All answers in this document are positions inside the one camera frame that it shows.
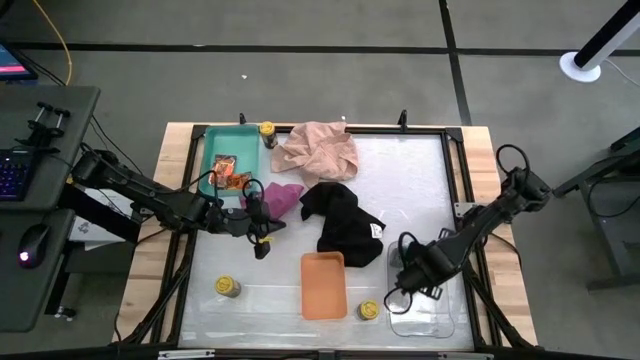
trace teal tray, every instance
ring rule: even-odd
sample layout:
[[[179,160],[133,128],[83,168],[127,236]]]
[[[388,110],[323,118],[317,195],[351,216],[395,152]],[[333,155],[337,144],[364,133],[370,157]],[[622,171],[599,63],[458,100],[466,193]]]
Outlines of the teal tray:
[[[209,126],[204,134],[204,154],[200,175],[211,170],[216,155],[235,155],[234,174],[251,172],[256,178],[259,170],[260,131],[257,125]],[[214,196],[213,185],[209,184],[209,176],[198,183],[200,192]],[[218,196],[238,196],[242,190],[218,190]]]

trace computer screen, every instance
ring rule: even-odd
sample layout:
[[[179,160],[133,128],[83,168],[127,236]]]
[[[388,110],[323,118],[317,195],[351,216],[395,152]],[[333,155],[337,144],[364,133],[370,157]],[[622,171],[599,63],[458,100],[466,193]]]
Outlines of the computer screen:
[[[0,80],[36,79],[37,75],[0,44]]]

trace computer mouse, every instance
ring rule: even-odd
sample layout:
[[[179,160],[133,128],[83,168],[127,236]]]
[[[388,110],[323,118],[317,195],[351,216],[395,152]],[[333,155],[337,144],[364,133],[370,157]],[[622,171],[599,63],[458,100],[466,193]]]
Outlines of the computer mouse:
[[[18,245],[18,264],[26,269],[38,267],[47,249],[47,238],[50,227],[45,224],[36,224],[24,232],[20,245]]]

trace tin can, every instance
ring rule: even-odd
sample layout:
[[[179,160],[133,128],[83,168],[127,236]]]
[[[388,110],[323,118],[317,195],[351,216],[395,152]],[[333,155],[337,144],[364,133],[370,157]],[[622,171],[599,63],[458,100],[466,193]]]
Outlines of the tin can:
[[[229,275],[222,275],[216,280],[216,291],[220,295],[234,298],[240,295],[241,290],[240,283],[233,280]]]
[[[373,300],[365,300],[358,305],[356,314],[360,320],[368,321],[378,317],[378,304]]]
[[[260,124],[260,135],[262,136],[262,141],[264,141],[264,146],[266,146],[267,149],[273,149],[278,145],[276,127],[272,122],[265,121]]]

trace gray floor tile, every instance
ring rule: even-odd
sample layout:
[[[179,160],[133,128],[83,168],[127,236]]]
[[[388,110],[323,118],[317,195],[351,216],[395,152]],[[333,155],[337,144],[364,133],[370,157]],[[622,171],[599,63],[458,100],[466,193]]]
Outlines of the gray floor tile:
[[[624,0],[449,0],[458,47],[579,49]],[[640,33],[622,48],[640,48]]]
[[[66,74],[62,52],[32,52]],[[460,124],[444,55],[75,52],[74,84],[102,90],[96,116],[152,174],[167,122]],[[142,143],[144,136],[149,142]]]
[[[42,1],[69,42],[445,46],[437,0]],[[31,1],[4,36],[56,41]]]
[[[568,80],[557,58],[462,57],[474,125],[490,127],[494,147],[522,147],[550,186],[599,159],[611,142],[640,125],[640,89],[611,66],[598,82]],[[640,78],[637,59],[614,61]],[[516,156],[505,156],[515,165]],[[589,294],[585,284],[610,276],[586,207],[577,193],[552,199],[514,221],[536,333],[549,349],[637,357],[640,287]]]

